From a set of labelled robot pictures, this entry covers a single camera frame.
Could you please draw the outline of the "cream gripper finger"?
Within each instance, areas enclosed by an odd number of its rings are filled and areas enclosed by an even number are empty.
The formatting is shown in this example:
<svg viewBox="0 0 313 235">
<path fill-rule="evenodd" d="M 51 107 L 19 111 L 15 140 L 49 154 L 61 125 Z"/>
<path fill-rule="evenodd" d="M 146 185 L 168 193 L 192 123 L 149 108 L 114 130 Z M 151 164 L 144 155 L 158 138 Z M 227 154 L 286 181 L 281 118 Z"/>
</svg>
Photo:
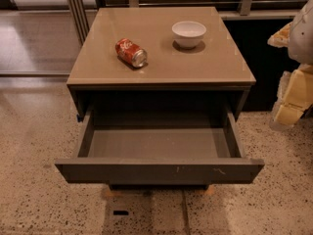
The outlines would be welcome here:
<svg viewBox="0 0 313 235">
<path fill-rule="evenodd" d="M 291 73 L 274 121 L 294 125 L 313 104 L 313 66 L 300 66 Z"/>
<path fill-rule="evenodd" d="M 267 41 L 267 44 L 277 48 L 287 47 L 290 39 L 291 23 L 287 23 L 275 32 Z"/>
</svg>

